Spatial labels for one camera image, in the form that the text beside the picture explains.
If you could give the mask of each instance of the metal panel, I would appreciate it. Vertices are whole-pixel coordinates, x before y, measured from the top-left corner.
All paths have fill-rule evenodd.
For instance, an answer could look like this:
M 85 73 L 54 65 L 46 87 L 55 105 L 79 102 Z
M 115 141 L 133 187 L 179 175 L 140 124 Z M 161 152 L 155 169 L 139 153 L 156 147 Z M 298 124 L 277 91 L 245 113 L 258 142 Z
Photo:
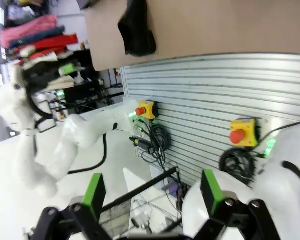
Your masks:
M 300 121 L 298 55 L 187 57 L 126 66 L 122 76 L 127 97 L 159 102 L 158 122 L 172 139 L 167 162 L 178 164 L 191 184 L 203 168 L 218 168 L 220 155 L 232 147 L 231 121 L 259 118 L 268 124 L 266 131 Z

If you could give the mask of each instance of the brown table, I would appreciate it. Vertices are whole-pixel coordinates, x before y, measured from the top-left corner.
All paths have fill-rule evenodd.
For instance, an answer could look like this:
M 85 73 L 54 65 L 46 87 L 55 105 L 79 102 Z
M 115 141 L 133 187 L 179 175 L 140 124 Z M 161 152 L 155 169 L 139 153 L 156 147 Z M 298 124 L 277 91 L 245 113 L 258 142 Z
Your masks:
M 100 0 L 86 11 L 95 70 L 195 55 L 300 54 L 300 0 L 147 0 L 157 51 L 125 55 L 118 22 L 127 0 Z

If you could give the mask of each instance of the black garment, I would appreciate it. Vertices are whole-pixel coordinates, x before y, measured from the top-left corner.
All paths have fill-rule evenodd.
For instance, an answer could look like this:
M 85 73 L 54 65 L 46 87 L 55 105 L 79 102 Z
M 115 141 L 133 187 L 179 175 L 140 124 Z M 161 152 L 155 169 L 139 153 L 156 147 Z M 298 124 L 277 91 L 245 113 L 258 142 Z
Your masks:
M 157 50 L 155 37 L 148 28 L 146 0 L 128 0 L 127 10 L 118 23 L 124 41 L 125 54 L 143 57 Z

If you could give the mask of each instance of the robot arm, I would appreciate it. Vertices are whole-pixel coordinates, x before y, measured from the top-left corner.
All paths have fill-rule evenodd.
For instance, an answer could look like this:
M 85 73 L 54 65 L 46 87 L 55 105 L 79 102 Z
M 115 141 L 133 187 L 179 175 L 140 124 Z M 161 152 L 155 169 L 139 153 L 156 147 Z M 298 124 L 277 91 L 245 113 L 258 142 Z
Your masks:
M 15 67 L 11 75 L 12 81 L 0 87 L 0 115 L 11 129 L 21 132 L 13 172 L 23 186 L 41 196 L 53 197 L 57 193 L 57 182 L 68 174 L 80 148 L 93 146 L 102 135 L 113 129 L 138 134 L 136 125 L 128 117 L 139 107 L 135 100 L 129 99 L 117 104 L 117 107 L 96 113 L 89 121 L 79 115 L 71 115 L 64 123 L 52 161 L 45 167 L 35 161 L 35 113 L 27 101 L 21 69 Z

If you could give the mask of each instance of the white wall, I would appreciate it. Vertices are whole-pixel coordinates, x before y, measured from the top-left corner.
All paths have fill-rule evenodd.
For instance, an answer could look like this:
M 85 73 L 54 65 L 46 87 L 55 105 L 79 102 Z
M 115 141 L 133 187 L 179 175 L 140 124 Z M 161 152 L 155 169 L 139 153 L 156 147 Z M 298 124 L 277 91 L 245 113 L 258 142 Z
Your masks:
M 38 135 L 38 162 L 47 163 L 60 139 L 61 127 Z M 48 206 L 64 209 L 70 200 L 84 195 L 93 172 L 103 173 L 107 189 L 106 203 L 125 194 L 127 190 L 123 168 L 126 167 L 146 181 L 151 179 L 148 164 L 136 157 L 129 135 L 122 131 L 107 134 L 108 155 L 103 166 L 95 171 L 65 177 L 59 192 L 52 199 L 44 199 L 15 183 L 11 176 L 11 162 L 18 146 L 18 137 L 0 143 L 0 240 L 22 239 L 22 228 L 29 230 L 37 224 L 41 211 Z M 81 150 L 72 169 L 90 167 L 103 157 L 102 138 L 90 149 Z

